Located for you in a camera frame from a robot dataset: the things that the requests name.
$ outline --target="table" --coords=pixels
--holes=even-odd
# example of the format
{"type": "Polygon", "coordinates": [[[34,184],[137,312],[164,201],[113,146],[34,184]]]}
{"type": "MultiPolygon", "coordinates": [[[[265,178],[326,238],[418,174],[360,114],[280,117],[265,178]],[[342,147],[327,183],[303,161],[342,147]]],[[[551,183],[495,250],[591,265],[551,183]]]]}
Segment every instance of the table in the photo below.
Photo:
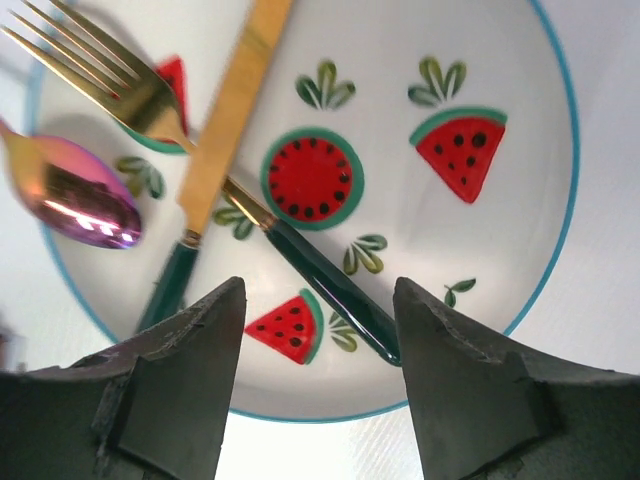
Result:
{"type": "MultiPolygon", "coordinates": [[[[44,5],[42,0],[34,3],[44,5]]],[[[640,3],[542,0],[565,47],[581,119],[582,166],[572,227],[544,292],[513,338],[587,365],[640,373],[640,3]]],[[[0,0],[10,23],[18,0],[0,0]]],[[[30,59],[0,49],[0,113],[22,125],[30,59]]],[[[29,369],[68,366],[109,345],[67,291],[38,223],[0,179],[0,320],[26,337],[29,369]]],[[[418,480],[408,409],[338,424],[231,414],[219,480],[418,480]]]]}

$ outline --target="spoon bowl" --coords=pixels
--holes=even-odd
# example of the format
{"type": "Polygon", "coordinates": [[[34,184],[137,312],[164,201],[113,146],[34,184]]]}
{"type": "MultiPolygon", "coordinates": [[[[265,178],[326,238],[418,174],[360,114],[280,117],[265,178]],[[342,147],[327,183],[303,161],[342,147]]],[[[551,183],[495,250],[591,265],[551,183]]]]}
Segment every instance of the spoon bowl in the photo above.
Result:
{"type": "Polygon", "coordinates": [[[135,200],[98,157],[61,137],[25,137],[0,119],[13,188],[53,230],[88,245],[127,249],[141,238],[135,200]]]}

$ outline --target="plate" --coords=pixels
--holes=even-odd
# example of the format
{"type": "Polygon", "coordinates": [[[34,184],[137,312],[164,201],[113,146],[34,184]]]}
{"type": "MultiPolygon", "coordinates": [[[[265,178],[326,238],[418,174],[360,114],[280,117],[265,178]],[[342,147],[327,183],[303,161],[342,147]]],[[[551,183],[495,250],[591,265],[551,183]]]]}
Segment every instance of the plate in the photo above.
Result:
{"type": "MultiPolygon", "coordinates": [[[[170,80],[195,136],[248,0],[84,0],[78,9],[170,80]]],[[[187,158],[123,130],[36,65],[29,128],[90,149],[136,195],[142,243],[106,251],[45,230],[87,315],[132,335],[183,227],[187,158]]],[[[510,333],[570,222],[578,125],[569,72],[533,0],[298,0],[232,168],[390,314],[407,276],[510,333]]],[[[221,198],[190,304],[230,276],[247,288],[232,410],[337,421],[406,405],[384,363],[221,198]]]]}

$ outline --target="fork handle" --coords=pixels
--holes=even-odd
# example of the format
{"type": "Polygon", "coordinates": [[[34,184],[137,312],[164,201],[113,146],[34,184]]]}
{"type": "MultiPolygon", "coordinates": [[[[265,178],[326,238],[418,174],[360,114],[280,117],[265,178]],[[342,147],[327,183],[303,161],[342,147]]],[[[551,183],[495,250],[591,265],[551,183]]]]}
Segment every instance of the fork handle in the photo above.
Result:
{"type": "Polygon", "coordinates": [[[265,230],[271,244],[378,355],[399,367],[395,322],[293,227],[277,220],[265,230]]]}
{"type": "Polygon", "coordinates": [[[183,241],[176,243],[138,323],[136,333],[153,327],[178,312],[199,252],[198,246],[190,246],[183,241]]]}

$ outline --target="fork tine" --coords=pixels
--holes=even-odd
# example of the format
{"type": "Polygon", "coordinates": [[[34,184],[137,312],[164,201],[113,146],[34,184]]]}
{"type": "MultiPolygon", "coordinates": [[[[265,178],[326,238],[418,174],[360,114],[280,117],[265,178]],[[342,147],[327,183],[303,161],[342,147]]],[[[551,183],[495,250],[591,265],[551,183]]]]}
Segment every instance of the fork tine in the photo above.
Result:
{"type": "Polygon", "coordinates": [[[135,73],[140,76],[153,74],[153,70],[146,63],[115,41],[111,36],[107,35],[102,29],[87,20],[83,15],[60,0],[51,0],[51,3],[135,73]]]}
{"type": "Polygon", "coordinates": [[[31,2],[24,1],[24,4],[29,7],[36,15],[38,15],[41,19],[51,25],[53,28],[58,30],[62,35],[64,35],[68,40],[73,42],[78,48],[88,53],[95,61],[100,63],[104,68],[113,73],[123,84],[126,86],[133,86],[135,79],[127,72],[125,69],[117,65],[115,62],[110,60],[106,55],[103,55],[99,52],[95,47],[90,45],[88,42],[80,38],[78,35],[73,33],[67,27],[62,25],[60,22],[54,20],[49,15],[44,13],[38,7],[33,5],[31,2]]]}
{"type": "Polygon", "coordinates": [[[114,99],[109,96],[104,90],[95,85],[93,82],[84,78],[78,72],[65,65],[57,58],[49,55],[43,49],[22,38],[16,32],[7,27],[2,27],[2,31],[13,40],[18,42],[18,44],[25,50],[27,50],[32,56],[49,67],[51,71],[69,82],[73,87],[80,90],[101,107],[108,109],[109,105],[114,104],[114,99]]]}
{"type": "Polygon", "coordinates": [[[106,75],[105,73],[101,72],[100,70],[98,70],[93,65],[91,65],[89,62],[87,62],[80,55],[78,55],[77,53],[75,53],[74,51],[72,51],[71,49],[66,47],[65,45],[63,45],[60,42],[58,42],[55,38],[53,38],[48,33],[44,32],[43,30],[40,30],[38,27],[36,27],[33,23],[29,22],[24,17],[22,17],[20,15],[17,15],[16,13],[13,13],[13,16],[20,23],[22,23],[25,27],[27,27],[33,33],[35,33],[40,38],[45,40],[47,43],[49,43],[49,45],[51,45],[58,52],[60,52],[62,55],[64,55],[69,60],[71,60],[73,63],[75,63],[78,67],[80,67],[86,73],[91,75],[94,79],[96,79],[103,86],[105,86],[106,88],[111,90],[113,93],[115,93],[116,95],[122,95],[122,93],[124,93],[124,88],[121,85],[119,85],[113,79],[111,79],[108,75],[106,75]]]}

